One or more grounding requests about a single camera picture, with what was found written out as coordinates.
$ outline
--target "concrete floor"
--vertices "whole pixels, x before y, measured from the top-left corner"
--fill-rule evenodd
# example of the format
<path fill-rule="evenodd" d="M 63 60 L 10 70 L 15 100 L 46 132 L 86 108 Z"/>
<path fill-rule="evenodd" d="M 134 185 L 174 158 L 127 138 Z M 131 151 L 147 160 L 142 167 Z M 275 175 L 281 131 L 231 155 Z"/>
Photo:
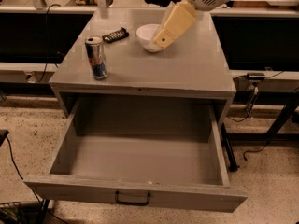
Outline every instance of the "concrete floor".
<path fill-rule="evenodd" d="M 226 120 L 229 133 L 264 133 L 278 110 L 256 107 L 252 119 L 241 123 Z M 0 106 L 0 129 L 8 129 L 15 162 L 23 176 L 47 172 L 52 152 L 65 124 L 63 111 L 55 99 L 8 97 Z M 298 124 L 288 121 L 283 133 L 298 133 Z M 243 142 L 234 146 L 240 168 L 228 173 L 232 189 L 248 193 L 248 199 L 232 214 L 203 211 L 157 209 L 100 203 L 58 201 L 51 211 L 67 223 L 238 223 L 295 224 L 299 221 L 299 141 L 272 143 L 263 152 L 264 142 Z M 18 177 L 11 162 L 7 141 L 0 147 L 0 203 L 35 201 L 31 190 Z M 47 214 L 45 223 L 62 223 Z"/>

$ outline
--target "white bowl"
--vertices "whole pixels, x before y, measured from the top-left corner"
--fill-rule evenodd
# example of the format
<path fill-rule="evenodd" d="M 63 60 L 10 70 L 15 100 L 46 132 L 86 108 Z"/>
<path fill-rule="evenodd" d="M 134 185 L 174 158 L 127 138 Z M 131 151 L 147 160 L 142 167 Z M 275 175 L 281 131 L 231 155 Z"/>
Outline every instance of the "white bowl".
<path fill-rule="evenodd" d="M 158 30 L 159 27 L 160 24 L 147 24 L 144 26 L 140 26 L 136 31 L 139 43 L 144 49 L 149 52 L 157 52 L 163 49 L 150 42 L 154 33 Z"/>

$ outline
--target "black handle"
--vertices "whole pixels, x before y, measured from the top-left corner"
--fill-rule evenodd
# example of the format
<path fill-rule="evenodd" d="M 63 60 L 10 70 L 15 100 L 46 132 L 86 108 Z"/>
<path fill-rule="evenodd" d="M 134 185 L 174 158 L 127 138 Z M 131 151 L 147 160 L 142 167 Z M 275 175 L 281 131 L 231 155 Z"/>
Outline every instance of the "black handle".
<path fill-rule="evenodd" d="M 143 203 L 135 203 L 135 202 L 126 202 L 126 201 L 121 201 L 119 199 L 119 192 L 116 191 L 115 192 L 115 202 L 117 204 L 120 204 L 120 205 L 136 205 L 136 206 L 146 206 L 150 203 L 150 193 L 148 193 L 148 196 L 147 196 L 147 200 Z"/>

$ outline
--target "can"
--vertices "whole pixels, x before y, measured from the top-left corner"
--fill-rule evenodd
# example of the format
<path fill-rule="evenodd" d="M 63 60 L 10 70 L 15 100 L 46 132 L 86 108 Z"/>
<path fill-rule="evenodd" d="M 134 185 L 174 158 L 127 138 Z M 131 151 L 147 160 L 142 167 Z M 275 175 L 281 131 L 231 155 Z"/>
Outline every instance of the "can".
<path fill-rule="evenodd" d="M 93 72 L 93 78 L 102 80 L 107 77 L 104 42 L 101 36 L 93 35 L 85 39 L 85 48 Z"/>

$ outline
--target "connector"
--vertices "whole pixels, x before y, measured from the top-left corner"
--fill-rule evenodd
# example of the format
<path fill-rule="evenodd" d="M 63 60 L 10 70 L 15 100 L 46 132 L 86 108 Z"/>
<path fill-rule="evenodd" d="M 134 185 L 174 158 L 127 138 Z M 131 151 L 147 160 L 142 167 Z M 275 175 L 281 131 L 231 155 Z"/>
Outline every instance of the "connector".
<path fill-rule="evenodd" d="M 0 146 L 2 146 L 3 142 L 6 140 L 8 133 L 8 130 L 0 130 Z"/>
<path fill-rule="evenodd" d="M 265 80 L 265 75 L 262 72 L 248 72 L 246 78 L 247 80 Z"/>

